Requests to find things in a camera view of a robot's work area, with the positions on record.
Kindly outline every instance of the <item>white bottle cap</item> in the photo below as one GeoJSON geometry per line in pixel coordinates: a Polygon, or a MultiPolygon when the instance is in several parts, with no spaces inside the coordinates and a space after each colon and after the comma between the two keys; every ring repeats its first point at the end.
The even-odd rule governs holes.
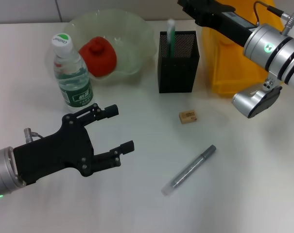
{"type": "Polygon", "coordinates": [[[53,50],[59,57],[67,57],[73,50],[71,37],[65,33],[59,33],[52,38],[53,50]]]}

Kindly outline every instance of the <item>eraser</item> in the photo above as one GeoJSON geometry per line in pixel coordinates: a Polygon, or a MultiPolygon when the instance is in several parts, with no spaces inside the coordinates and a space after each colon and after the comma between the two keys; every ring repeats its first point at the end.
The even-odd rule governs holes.
{"type": "Polygon", "coordinates": [[[179,113],[181,124],[187,124],[197,121],[197,115],[194,110],[179,113]]]}

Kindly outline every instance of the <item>cable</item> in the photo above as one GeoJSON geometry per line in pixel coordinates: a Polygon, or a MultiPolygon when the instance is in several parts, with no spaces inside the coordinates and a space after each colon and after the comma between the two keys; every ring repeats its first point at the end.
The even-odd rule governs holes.
{"type": "Polygon", "coordinates": [[[43,136],[41,136],[40,134],[36,133],[36,132],[31,132],[31,136],[32,137],[39,137],[39,138],[43,138],[43,136]]]}
{"type": "Polygon", "coordinates": [[[270,11],[271,13],[273,13],[273,14],[277,15],[278,17],[282,18],[282,15],[283,15],[284,11],[282,11],[280,9],[277,9],[276,7],[270,6],[270,5],[268,5],[268,4],[266,4],[266,3],[262,2],[262,1],[255,1],[254,2],[254,12],[255,12],[255,15],[256,15],[256,19],[257,19],[256,26],[260,25],[259,16],[258,16],[257,9],[256,9],[256,4],[257,3],[265,6],[268,11],[270,11]]]}
{"type": "Polygon", "coordinates": [[[255,1],[254,2],[254,12],[255,12],[255,15],[256,15],[256,19],[257,19],[256,26],[259,26],[260,25],[259,16],[258,16],[257,9],[256,9],[256,4],[257,3],[263,5],[263,6],[267,7],[267,8],[269,7],[269,5],[266,4],[266,3],[264,3],[264,2],[262,2],[262,1],[255,1]]]}

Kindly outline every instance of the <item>white wall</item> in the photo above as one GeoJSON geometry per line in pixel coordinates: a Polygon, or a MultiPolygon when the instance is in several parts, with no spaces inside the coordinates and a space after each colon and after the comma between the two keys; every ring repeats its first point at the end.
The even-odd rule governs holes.
{"type": "Polygon", "coordinates": [[[191,19],[177,0],[57,0],[64,21],[88,11],[119,8],[135,13],[145,20],[191,19]]]}
{"type": "MultiPolygon", "coordinates": [[[[59,22],[56,0],[0,0],[0,23],[59,22]]],[[[88,11],[120,8],[146,20],[190,19],[177,0],[57,0],[64,21],[88,11]]],[[[294,11],[294,0],[275,0],[288,13],[294,11]]]]}
{"type": "Polygon", "coordinates": [[[274,0],[275,6],[289,14],[294,12],[294,0],[274,0]]]}
{"type": "Polygon", "coordinates": [[[0,0],[0,23],[59,21],[55,0],[0,0]]]}

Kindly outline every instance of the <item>red toy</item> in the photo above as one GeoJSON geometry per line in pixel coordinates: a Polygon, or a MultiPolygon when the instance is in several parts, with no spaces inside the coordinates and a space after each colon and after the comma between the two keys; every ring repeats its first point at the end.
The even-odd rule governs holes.
{"type": "Polygon", "coordinates": [[[117,65],[117,56],[111,44],[97,36],[85,44],[79,51],[89,72],[95,77],[111,73],[117,65]]]}

